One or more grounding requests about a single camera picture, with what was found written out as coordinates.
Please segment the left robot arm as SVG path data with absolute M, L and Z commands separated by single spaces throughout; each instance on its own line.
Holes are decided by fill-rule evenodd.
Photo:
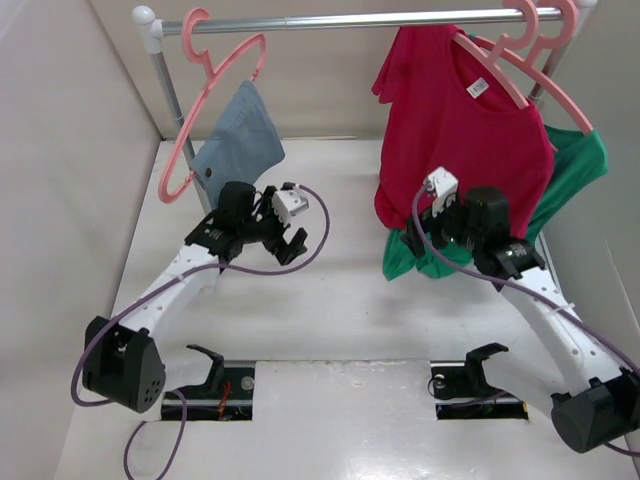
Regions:
M 222 387 L 224 358 L 190 344 L 185 354 L 165 360 L 159 342 L 186 306 L 234 264 L 250 244 L 262 245 L 281 265 L 306 253 L 307 233 L 285 233 L 291 220 L 309 206 L 302 186 L 285 183 L 263 192 L 248 183 L 229 182 L 218 206 L 186 236 L 166 269 L 132 305 L 111 319 L 95 317 L 85 330 L 84 352 L 72 376 L 74 402 L 83 405 L 78 389 L 100 395 L 99 405 L 120 404 L 144 413 L 166 392 L 189 388 L 212 396 Z

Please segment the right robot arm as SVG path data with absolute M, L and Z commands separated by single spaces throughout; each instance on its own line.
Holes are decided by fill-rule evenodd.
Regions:
M 458 186 L 432 182 L 411 205 L 407 242 L 435 256 L 456 244 L 471 251 L 473 269 L 526 321 L 554 365 L 493 342 L 466 354 L 462 381 L 480 396 L 506 392 L 548 416 L 573 451 L 586 453 L 639 429 L 639 368 L 618 347 L 582 322 L 555 288 L 545 262 L 511 233 L 508 201 L 494 187 L 459 196 Z

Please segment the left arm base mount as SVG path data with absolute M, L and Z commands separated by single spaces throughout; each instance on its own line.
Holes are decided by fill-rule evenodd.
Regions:
M 189 344 L 165 367 L 160 419 L 178 421 L 186 401 L 189 421 L 250 421 L 253 416 L 256 363 L 227 360 L 220 353 Z

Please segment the red t shirt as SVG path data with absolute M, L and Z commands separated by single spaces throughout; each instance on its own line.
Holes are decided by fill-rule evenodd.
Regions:
M 554 152 L 534 105 L 517 107 L 455 42 L 454 25 L 402 27 L 372 92 L 391 106 L 375 211 L 401 229 L 414 196 L 438 167 L 460 193 L 493 186 L 508 199 L 511 233 L 522 237 L 553 173 Z

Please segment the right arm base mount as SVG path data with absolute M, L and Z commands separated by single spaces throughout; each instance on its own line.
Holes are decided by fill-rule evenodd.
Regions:
M 524 402 L 491 386 L 485 377 L 483 362 L 508 348 L 490 343 L 468 352 L 463 360 L 430 362 L 428 393 L 435 400 L 436 419 L 529 420 Z

